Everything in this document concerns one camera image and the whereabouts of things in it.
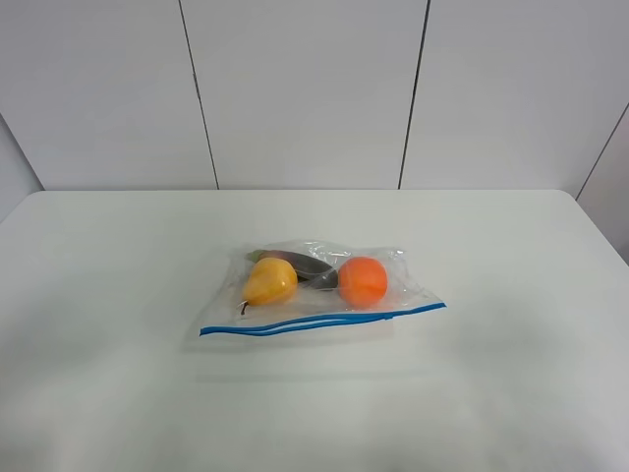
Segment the clear zip bag blue seal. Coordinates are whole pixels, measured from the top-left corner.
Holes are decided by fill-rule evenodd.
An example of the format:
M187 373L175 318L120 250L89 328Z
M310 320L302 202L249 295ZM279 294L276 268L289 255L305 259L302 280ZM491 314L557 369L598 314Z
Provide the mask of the clear zip bag blue seal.
M281 250L315 257L339 268L351 258L369 257L380 261L387 272L388 288L375 306L349 306L339 288L316 290L298 282L297 291L281 304L250 306L241 315L242 292L254 263L246 259L255 250ZM291 241L240 249L233 253L220 288L207 304L199 333L265 337L324 327L361 325L418 315L445 308L445 303L417 282L408 270L406 254L391 247L351 248L321 241Z

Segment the dark purple eggplant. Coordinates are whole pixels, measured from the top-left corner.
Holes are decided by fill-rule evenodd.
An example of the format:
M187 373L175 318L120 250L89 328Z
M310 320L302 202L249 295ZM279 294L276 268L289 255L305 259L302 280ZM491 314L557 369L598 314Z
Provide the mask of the dark purple eggplant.
M266 258L288 262L297 273L298 282L306 288L333 290L338 287L337 270L315 257L281 250L255 250L246 255L246 259L254 264Z

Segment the yellow pear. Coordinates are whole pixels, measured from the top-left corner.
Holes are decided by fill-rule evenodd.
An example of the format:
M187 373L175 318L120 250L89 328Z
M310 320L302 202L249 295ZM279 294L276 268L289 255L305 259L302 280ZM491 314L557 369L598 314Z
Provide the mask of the yellow pear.
M277 258L265 258L250 272L242 292L241 315L252 306L281 304L291 299L297 291L298 276L293 266Z

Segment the orange fruit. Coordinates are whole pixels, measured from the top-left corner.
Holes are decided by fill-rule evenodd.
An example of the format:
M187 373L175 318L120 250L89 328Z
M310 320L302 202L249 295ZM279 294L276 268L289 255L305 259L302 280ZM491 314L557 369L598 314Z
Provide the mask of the orange fruit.
M355 257L338 270L340 297L351 307L366 309L378 304L388 288L384 265L373 258Z

